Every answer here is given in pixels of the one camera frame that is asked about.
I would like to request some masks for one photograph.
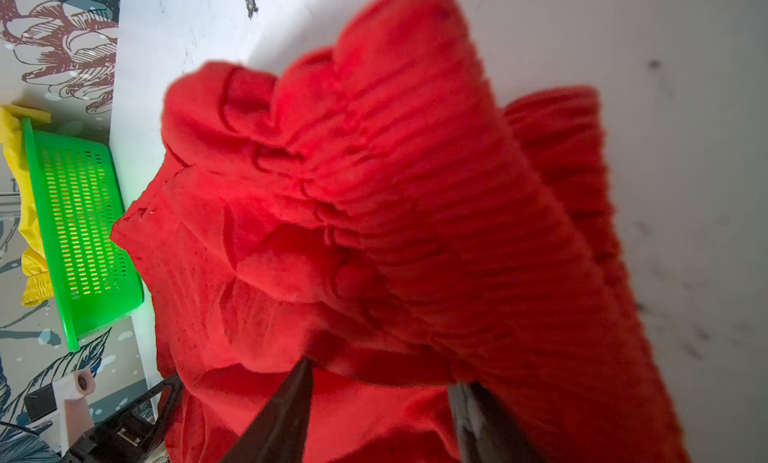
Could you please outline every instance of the elastic cuff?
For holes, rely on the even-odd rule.
[[[53,298],[53,296],[51,274],[48,272],[37,273],[27,279],[27,288],[22,295],[22,305],[37,306],[46,299]]]

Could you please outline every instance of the flower pattern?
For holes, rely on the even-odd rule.
[[[120,0],[0,0],[0,38],[17,60],[37,68],[22,75],[46,85],[49,100],[74,97],[86,112],[112,103]]]

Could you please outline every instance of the red fabric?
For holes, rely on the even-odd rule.
[[[553,463],[687,461],[638,323],[598,98],[500,112],[454,0],[378,0],[280,79],[175,83],[166,159],[112,238],[187,386],[174,463],[221,457],[308,355],[305,461],[454,461],[480,381]]]

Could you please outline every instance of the yellow fabric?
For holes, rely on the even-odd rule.
[[[51,121],[51,114],[15,105],[0,107],[2,153],[5,156],[5,161],[8,161],[8,166],[11,168],[11,173],[13,173],[18,185],[18,192],[22,197],[22,220],[19,222],[18,232],[29,244],[29,248],[22,255],[22,271],[28,277],[27,288],[22,295],[22,305],[36,306],[53,297],[53,285],[51,285],[48,262],[45,261],[45,253],[43,252],[38,212],[34,208],[32,181],[29,179],[27,154],[24,152],[22,139],[22,125],[14,115],[48,123]]]

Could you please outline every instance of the black plastic part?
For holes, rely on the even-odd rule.
[[[48,383],[24,397],[24,408],[30,421],[37,421],[56,411],[56,399],[53,395],[53,385]]]
[[[546,463],[480,383],[449,386],[448,402],[463,463]]]
[[[140,463],[152,454],[165,437],[174,409],[181,401],[184,385],[173,375],[122,410],[96,425],[72,445],[59,463]],[[142,405],[169,389],[170,393],[153,424],[139,414]]]
[[[299,463],[311,404],[312,362],[304,358],[219,463]]]

